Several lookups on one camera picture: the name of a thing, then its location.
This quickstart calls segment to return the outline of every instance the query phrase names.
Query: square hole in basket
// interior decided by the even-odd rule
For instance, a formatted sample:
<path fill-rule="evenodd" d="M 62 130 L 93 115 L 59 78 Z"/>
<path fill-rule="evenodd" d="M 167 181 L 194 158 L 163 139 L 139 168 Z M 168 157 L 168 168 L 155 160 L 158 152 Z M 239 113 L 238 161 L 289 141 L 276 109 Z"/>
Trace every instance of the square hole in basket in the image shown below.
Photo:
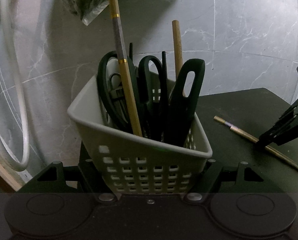
<path fill-rule="evenodd" d="M 130 160 L 129 160 L 129 158 L 122 158 L 122 157 L 120 157 L 119 158 L 119 163 L 121 163 L 121 164 L 129 164 L 130 163 Z"/>
<path fill-rule="evenodd" d="M 110 153 L 109 147 L 106 145 L 99 145 L 98 149 L 100 153 L 105 153 L 105 154 Z"/>
<path fill-rule="evenodd" d="M 189 173 L 184 173 L 184 174 L 182 175 L 182 177 L 183 177 L 184 179 L 188 179 L 188 178 L 190 178 L 190 177 L 191 177 L 191 172 L 189 172 Z"/>
<path fill-rule="evenodd" d="M 126 175 L 125 180 L 133 180 L 133 175 Z"/>
<path fill-rule="evenodd" d="M 147 162 L 147 159 L 145 157 L 137 157 L 136 163 L 138 164 L 145 164 Z"/>
<path fill-rule="evenodd" d="M 112 164 L 113 163 L 113 159 L 111 157 L 103 157 L 102 160 L 106 164 Z"/>
<path fill-rule="evenodd" d="M 111 179 L 112 180 L 118 180 L 118 179 L 120 179 L 118 176 L 116 176 L 116 175 L 111 175 Z"/>
<path fill-rule="evenodd" d="M 138 167 L 138 172 L 147 172 L 147 167 L 145 166 Z"/>
<path fill-rule="evenodd" d="M 122 172 L 123 173 L 130 173 L 132 170 L 131 170 L 131 167 L 122 167 Z"/>
<path fill-rule="evenodd" d="M 107 167 L 108 172 L 117 172 L 117 169 L 115 167 Z"/>
<path fill-rule="evenodd" d="M 148 176 L 147 175 L 140 175 L 139 179 L 140 180 L 148 180 Z"/>
<path fill-rule="evenodd" d="M 155 166 L 153 172 L 162 172 L 162 166 Z"/>
<path fill-rule="evenodd" d="M 179 170 L 179 166 L 178 165 L 171 165 L 169 166 L 169 171 L 178 171 Z"/>
<path fill-rule="evenodd" d="M 170 173 L 168 176 L 168 179 L 176 179 L 177 178 L 177 174 L 176 173 Z"/>
<path fill-rule="evenodd" d="M 157 174 L 153 177 L 154 179 L 162 179 L 162 174 Z"/>

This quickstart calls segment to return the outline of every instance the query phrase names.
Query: small screw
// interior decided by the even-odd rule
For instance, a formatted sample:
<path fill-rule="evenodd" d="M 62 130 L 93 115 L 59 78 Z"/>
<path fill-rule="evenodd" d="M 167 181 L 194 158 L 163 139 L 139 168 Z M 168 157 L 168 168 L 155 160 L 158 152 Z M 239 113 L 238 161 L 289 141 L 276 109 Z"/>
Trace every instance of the small screw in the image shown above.
<path fill-rule="evenodd" d="M 114 200 L 114 194 L 112 193 L 102 193 L 98 197 L 101 201 L 112 201 Z"/>
<path fill-rule="evenodd" d="M 186 197 L 190 201 L 199 201 L 202 199 L 202 195 L 199 193 L 188 193 Z"/>

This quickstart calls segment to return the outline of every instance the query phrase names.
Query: black robotic base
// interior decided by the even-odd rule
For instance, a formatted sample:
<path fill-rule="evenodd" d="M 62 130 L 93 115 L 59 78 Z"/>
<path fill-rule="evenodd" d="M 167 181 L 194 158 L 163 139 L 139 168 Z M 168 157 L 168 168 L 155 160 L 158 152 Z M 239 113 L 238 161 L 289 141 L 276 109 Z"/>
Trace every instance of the black robotic base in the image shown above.
<path fill-rule="evenodd" d="M 66 180 L 78 181 L 78 189 Z M 119 200 L 92 162 L 53 163 L 13 195 L 5 218 L 18 240 L 298 239 L 289 234 L 294 201 L 247 163 L 207 162 L 184 197 L 123 194 Z"/>

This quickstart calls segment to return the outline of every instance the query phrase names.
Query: chopstick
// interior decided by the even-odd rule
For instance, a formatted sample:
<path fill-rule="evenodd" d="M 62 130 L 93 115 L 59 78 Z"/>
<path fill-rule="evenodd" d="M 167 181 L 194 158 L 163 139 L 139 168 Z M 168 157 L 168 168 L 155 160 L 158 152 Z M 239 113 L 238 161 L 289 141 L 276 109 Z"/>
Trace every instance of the chopstick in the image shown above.
<path fill-rule="evenodd" d="M 172 21 L 172 34 L 173 34 L 173 47 L 175 51 L 175 67 L 176 67 L 176 79 L 183 65 L 182 60 L 182 45 L 179 21 Z"/>
<path fill-rule="evenodd" d="M 126 98 L 127 109 L 129 113 L 130 123 L 133 134 L 142 137 L 141 126 L 139 122 L 139 116 L 137 112 L 137 106 L 135 96 L 132 89 L 132 83 L 130 78 L 129 66 L 127 61 L 127 53 L 122 33 L 120 12 L 118 0 L 109 0 L 110 13 L 113 22 L 113 32 L 116 43 L 116 51 L 118 56 L 118 63 L 121 75 L 121 82 L 123 91 Z"/>
<path fill-rule="evenodd" d="M 241 130 L 240 128 L 234 126 L 233 124 L 227 122 L 226 120 L 220 118 L 219 116 L 215 116 L 214 120 L 216 120 L 216 121 L 230 127 L 230 130 L 232 130 L 236 134 L 239 134 L 240 136 L 248 139 L 249 141 L 251 141 L 253 143 L 256 143 L 257 141 L 259 141 L 256 137 L 254 137 L 251 134 L 245 132 L 244 130 Z M 276 149 L 274 149 L 271 146 L 266 146 L 265 150 L 270 152 L 271 154 L 275 155 L 277 158 L 280 158 L 285 163 L 287 163 L 289 166 L 293 167 L 294 169 L 296 169 L 298 171 L 298 165 L 292 159 L 288 158 L 286 155 L 282 154 L 281 152 L 277 151 Z"/>

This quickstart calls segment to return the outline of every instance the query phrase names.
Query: gold band on chopstick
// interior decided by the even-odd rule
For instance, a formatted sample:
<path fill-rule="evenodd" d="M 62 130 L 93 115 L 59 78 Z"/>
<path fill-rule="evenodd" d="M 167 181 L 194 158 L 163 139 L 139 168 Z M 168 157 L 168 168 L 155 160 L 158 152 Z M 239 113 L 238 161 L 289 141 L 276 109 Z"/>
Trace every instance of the gold band on chopstick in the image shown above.
<path fill-rule="evenodd" d="M 121 63 L 127 63 L 127 60 L 126 60 L 125 58 L 124 58 L 124 59 L 119 59 L 119 60 L 118 60 L 118 63 L 119 63 L 119 64 L 121 64 Z"/>
<path fill-rule="evenodd" d="M 117 18 L 117 17 L 120 17 L 120 14 L 116 13 L 116 14 L 111 14 L 111 19 L 113 18 Z"/>

